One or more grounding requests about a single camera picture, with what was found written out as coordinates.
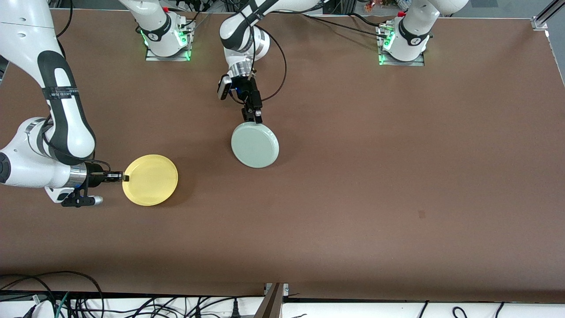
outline yellow disc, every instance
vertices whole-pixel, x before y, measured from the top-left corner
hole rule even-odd
[[[167,157],[148,154],[133,161],[124,171],[129,181],[121,183],[131,202],[148,207],[167,200],[175,191],[179,174]]]

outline brown table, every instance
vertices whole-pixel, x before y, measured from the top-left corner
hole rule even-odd
[[[53,14],[61,29],[68,12]],[[192,61],[145,62],[128,12],[76,10],[61,42],[97,158],[121,170],[162,154],[179,186],[145,208],[107,184],[91,190],[104,204],[82,209],[1,187],[2,273],[79,270],[115,292],[257,294],[284,281],[301,297],[565,302],[565,89],[543,32],[441,19],[426,66],[394,67],[379,66],[371,36],[269,15],[260,24],[289,62],[263,112],[281,153],[253,170],[229,146],[240,107],[216,96],[225,17],[197,29]],[[257,69],[266,96],[283,75],[275,46]],[[47,114],[14,66],[0,104],[2,145]]]

